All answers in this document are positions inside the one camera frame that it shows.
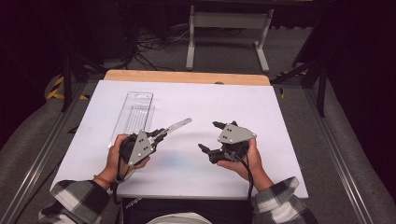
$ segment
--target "black cable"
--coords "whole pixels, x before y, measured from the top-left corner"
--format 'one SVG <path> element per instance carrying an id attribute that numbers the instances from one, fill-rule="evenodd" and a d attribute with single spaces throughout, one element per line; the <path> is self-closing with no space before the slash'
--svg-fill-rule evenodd
<path id="1" fill-rule="evenodd" d="M 165 40 L 161 40 L 158 38 L 154 38 L 155 35 L 148 35 L 149 38 L 144 38 L 142 36 L 145 36 L 147 34 L 141 35 L 141 37 L 138 38 L 138 41 L 136 42 L 138 46 L 144 48 L 144 52 L 147 52 L 150 49 L 154 50 L 161 50 L 166 48 L 168 45 L 172 43 L 176 43 L 178 40 L 180 40 L 185 34 L 188 33 L 189 30 L 183 31 L 183 34 L 180 36 L 171 36 L 166 38 Z"/>
<path id="2" fill-rule="evenodd" d="M 147 67 L 146 67 L 146 65 L 147 65 L 147 66 L 152 67 L 155 71 L 158 71 L 159 68 L 162 68 L 162 69 L 164 69 L 164 70 L 175 71 L 175 69 L 172 69 L 172 68 L 169 68 L 169 67 L 161 67 L 161 66 L 157 66 L 157 65 L 152 64 L 152 63 L 151 63 L 145 56 L 143 56 L 140 52 L 136 53 L 136 55 L 138 55 L 140 58 L 142 58 L 143 60 L 145 60 L 145 61 L 147 62 L 147 63 L 144 63 L 144 62 L 142 62 L 140 59 L 136 58 L 136 56 L 134 56 L 134 58 L 136 59 L 136 61 L 139 62 L 139 63 L 141 63 L 141 64 L 145 67 L 146 70 L 148 70 Z"/>
<path id="3" fill-rule="evenodd" d="M 251 191 L 253 191 L 253 183 L 254 183 L 254 179 L 253 179 L 253 174 L 251 173 L 250 169 L 248 168 L 248 165 L 240 158 L 238 157 L 236 154 L 234 154 L 234 156 L 240 161 L 242 162 L 242 164 L 245 166 L 245 168 L 247 169 L 247 177 L 248 177 L 248 182 L 249 182 L 249 187 L 248 187 L 248 192 L 247 192 L 247 200 L 249 202 L 251 202 Z"/>
<path id="4" fill-rule="evenodd" d="M 122 160 L 122 157 L 121 157 L 121 154 L 119 154 L 119 162 L 117 163 L 117 176 L 116 176 L 116 180 L 117 181 L 122 181 L 124 179 L 124 177 L 122 177 L 120 175 L 121 160 Z M 119 200 L 117 199 L 117 189 L 118 189 L 118 187 L 119 187 L 119 183 L 118 182 L 113 182 L 110 185 L 110 189 L 113 190 L 113 201 L 114 201 L 114 204 L 120 204 Z"/>
<path id="5" fill-rule="evenodd" d="M 120 69 L 120 68 L 122 68 L 122 67 L 125 67 L 125 69 L 128 70 L 128 63 L 130 63 L 130 62 L 132 61 L 132 58 L 133 58 L 133 57 L 128 56 L 128 57 L 125 59 L 125 62 L 120 63 L 120 64 L 117 64 L 117 65 L 114 65 L 114 66 L 112 66 L 112 67 L 108 67 L 108 68 L 106 68 L 106 70 Z M 85 68 L 85 69 L 86 69 L 88 72 L 91 72 L 91 73 L 97 72 L 95 69 L 90 69 L 90 68 Z"/>
<path id="6" fill-rule="evenodd" d="M 221 29 L 221 28 L 220 28 L 220 29 L 218 29 L 218 31 L 219 31 L 220 33 L 223 33 L 223 34 L 226 34 L 226 35 L 233 35 L 233 36 L 242 34 L 242 31 L 243 31 L 243 30 L 244 30 L 244 29 L 231 29 L 231 28 L 228 28 L 228 29 Z"/>

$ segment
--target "person's left hand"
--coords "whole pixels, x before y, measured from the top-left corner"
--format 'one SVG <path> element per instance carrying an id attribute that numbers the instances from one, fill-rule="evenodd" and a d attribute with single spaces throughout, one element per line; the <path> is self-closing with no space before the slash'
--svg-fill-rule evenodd
<path id="1" fill-rule="evenodd" d="M 104 180 L 108 182 L 114 182 L 114 179 L 116 178 L 117 175 L 117 167 L 119 163 L 119 155 L 120 155 L 120 144 L 121 142 L 127 138 L 127 134 L 119 134 L 116 138 L 116 141 L 114 143 L 114 146 L 110 148 L 108 151 L 107 155 L 107 162 L 106 162 L 106 167 L 105 169 L 98 175 Z M 140 169 L 146 166 L 146 164 L 149 161 L 149 157 L 146 157 L 144 160 L 142 160 L 138 165 L 134 165 L 130 167 L 127 163 L 125 163 L 124 160 L 121 160 L 121 165 L 120 165 L 120 174 L 121 175 L 127 175 L 128 172 L 131 172 L 133 169 Z M 102 186 L 104 189 L 108 189 L 109 185 L 105 183 L 104 181 L 101 181 L 98 178 L 95 178 L 93 181 L 98 183 L 100 186 Z"/>

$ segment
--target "hand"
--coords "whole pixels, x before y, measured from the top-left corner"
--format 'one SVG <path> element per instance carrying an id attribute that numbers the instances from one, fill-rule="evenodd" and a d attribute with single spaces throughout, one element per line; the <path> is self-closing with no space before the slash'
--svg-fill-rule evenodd
<path id="1" fill-rule="evenodd" d="M 254 187 L 257 191 L 262 191 L 264 189 L 268 189 L 274 185 L 272 180 L 268 177 L 267 173 L 265 173 L 262 168 L 262 157 L 260 156 L 260 152 L 257 149 L 257 142 L 255 138 L 249 139 L 249 149 L 247 151 L 246 157 L 243 159 L 250 169 L 250 172 L 253 175 Z M 235 161 L 218 161 L 218 166 L 222 166 L 226 169 L 237 172 L 242 178 L 248 180 L 248 170 L 242 164 L 242 162 Z"/>
<path id="2" fill-rule="evenodd" d="M 98 176 L 102 177 L 104 180 L 106 180 L 108 182 L 114 182 L 114 179 L 117 176 L 117 169 L 118 169 L 119 155 L 120 155 L 120 144 L 127 137 L 128 137 L 127 134 L 119 134 L 117 136 L 117 138 L 116 138 L 114 146 L 112 146 L 110 148 L 110 150 L 108 151 L 106 167 L 98 175 Z M 121 160 L 120 161 L 121 162 L 120 174 L 121 175 L 127 175 L 133 169 L 143 168 L 143 167 L 146 166 L 148 161 L 149 161 L 149 157 L 146 157 L 138 165 L 134 165 L 134 166 L 130 167 L 127 163 L 125 163 L 124 160 Z M 106 184 L 104 181 L 101 181 L 100 179 L 95 178 L 93 181 L 98 183 L 104 189 L 108 189 L 109 188 L 109 185 Z"/>

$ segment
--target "metal rail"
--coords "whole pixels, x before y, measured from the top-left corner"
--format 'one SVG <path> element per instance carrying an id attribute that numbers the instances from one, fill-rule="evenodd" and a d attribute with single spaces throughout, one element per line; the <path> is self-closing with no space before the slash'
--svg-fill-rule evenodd
<path id="1" fill-rule="evenodd" d="M 308 100 L 308 103 L 310 104 L 310 107 L 312 108 L 312 111 L 315 114 L 322 134 L 326 138 L 332 161 L 341 178 L 341 181 L 343 182 L 346 194 L 348 195 L 349 200 L 352 203 L 353 209 L 355 210 L 359 222 L 364 224 L 374 223 L 367 210 L 366 205 L 364 204 L 363 199 L 361 198 L 361 194 L 359 193 L 355 180 L 352 177 L 352 174 L 349 172 L 347 164 L 345 163 L 343 156 L 337 144 L 335 143 L 327 120 L 323 118 L 317 110 L 317 100 L 315 98 L 315 94 L 312 90 L 304 90 L 304 93 L 305 97 Z"/>
<path id="2" fill-rule="evenodd" d="M 14 223 L 16 217 L 22 210 L 23 206 L 28 200 L 30 193 L 37 182 L 37 179 L 40 177 L 41 172 L 44 169 L 44 166 L 47 163 L 47 160 L 52 152 L 53 146 L 57 142 L 58 136 L 65 122 L 67 121 L 69 115 L 73 111 L 73 108 L 78 101 L 79 96 L 84 91 L 86 84 L 78 83 L 76 84 L 76 89 L 73 94 L 73 100 L 70 106 L 60 114 L 59 118 L 57 118 L 54 127 L 52 128 L 49 137 L 35 158 L 35 162 L 33 163 L 30 170 L 26 173 L 25 178 L 23 179 L 20 188 L 14 196 L 14 199 L 10 203 L 7 211 L 4 213 L 0 223 Z"/>

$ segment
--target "yellow tape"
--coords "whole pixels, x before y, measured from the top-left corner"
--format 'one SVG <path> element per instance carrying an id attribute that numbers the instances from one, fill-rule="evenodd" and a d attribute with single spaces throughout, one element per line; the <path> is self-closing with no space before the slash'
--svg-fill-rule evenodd
<path id="1" fill-rule="evenodd" d="M 280 97 L 282 97 L 282 99 L 285 98 L 286 94 L 283 91 L 283 89 L 279 89 L 279 91 L 280 91 Z"/>
<path id="2" fill-rule="evenodd" d="M 56 98 L 56 99 L 60 99 L 60 100 L 64 99 L 63 94 L 56 93 L 63 82 L 64 82 L 64 77 L 58 77 L 58 79 L 55 81 L 55 84 L 52 87 L 52 90 L 49 92 L 47 99 L 50 99 L 50 98 Z M 90 98 L 91 98 L 90 95 L 80 95 L 79 96 L 80 100 L 89 100 Z"/>

